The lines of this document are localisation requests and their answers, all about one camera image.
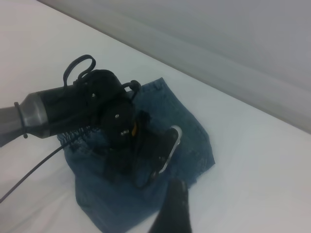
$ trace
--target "black object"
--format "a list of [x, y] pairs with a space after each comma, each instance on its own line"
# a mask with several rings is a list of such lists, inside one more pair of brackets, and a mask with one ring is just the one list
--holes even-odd
[[40, 163], [38, 163], [33, 169], [31, 169], [23, 178], [21, 178], [6, 194], [4, 194], [4, 196], [0, 199], [0, 203], [2, 203], [21, 183], [24, 182], [25, 179], [27, 179], [27, 177], [29, 177], [34, 171], [36, 171], [42, 164], [44, 164], [47, 160], [49, 160], [53, 155], [55, 155], [56, 153], [58, 153], [60, 150], [62, 150], [63, 148], [65, 148], [66, 146], [68, 146], [70, 143], [72, 143], [73, 141], [75, 141], [78, 137], [80, 137], [81, 135], [77, 135], [76, 137], [74, 137], [73, 139], [71, 139], [70, 141], [68, 141], [67, 143], [61, 145], [59, 148], [57, 148], [56, 150], [54, 150], [51, 154], [49, 154], [46, 158], [44, 158]]
[[187, 185], [181, 180], [171, 180], [163, 206], [149, 233], [191, 232]]
[[[72, 69], [92, 59], [73, 85], [67, 85]], [[0, 147], [27, 133], [40, 138], [90, 126], [102, 129], [111, 142], [124, 142], [122, 132], [134, 126], [134, 107], [125, 87], [137, 93], [140, 84], [131, 81], [121, 85], [109, 70], [94, 70], [95, 60], [84, 55], [66, 69], [64, 86], [29, 94], [21, 105], [0, 109]]]

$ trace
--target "white surface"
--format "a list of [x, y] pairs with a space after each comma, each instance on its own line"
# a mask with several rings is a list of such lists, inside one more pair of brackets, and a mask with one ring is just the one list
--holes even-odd
[[[34, 0], [0, 1], [0, 107], [61, 86], [82, 54], [122, 83], [164, 77], [209, 133], [216, 165], [190, 190], [194, 233], [310, 232], [311, 135]], [[58, 146], [55, 137], [30, 136], [0, 148], [0, 195]], [[62, 152], [0, 205], [0, 232], [99, 232], [75, 202]]]
[[311, 133], [309, 0], [40, 0]]

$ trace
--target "white wall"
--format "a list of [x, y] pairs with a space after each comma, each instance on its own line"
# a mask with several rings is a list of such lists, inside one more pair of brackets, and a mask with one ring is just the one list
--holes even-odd
[[311, 131], [308, 0], [42, 0]]

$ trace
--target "jeans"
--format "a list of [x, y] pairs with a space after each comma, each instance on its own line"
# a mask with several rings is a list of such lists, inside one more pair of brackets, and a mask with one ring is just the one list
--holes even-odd
[[[166, 170], [147, 188], [134, 188], [130, 179], [121, 174], [113, 183], [104, 178], [103, 152], [96, 148], [107, 145], [107, 141], [100, 132], [91, 132], [64, 149], [75, 175], [77, 203], [103, 233], [123, 233], [136, 226], [161, 208], [171, 178], [182, 179], [190, 187], [215, 164], [208, 134], [163, 78], [143, 85], [134, 104], [137, 110], [150, 114], [150, 129], [154, 132], [164, 132], [172, 125], [183, 131]], [[58, 135], [62, 144], [67, 138]]]

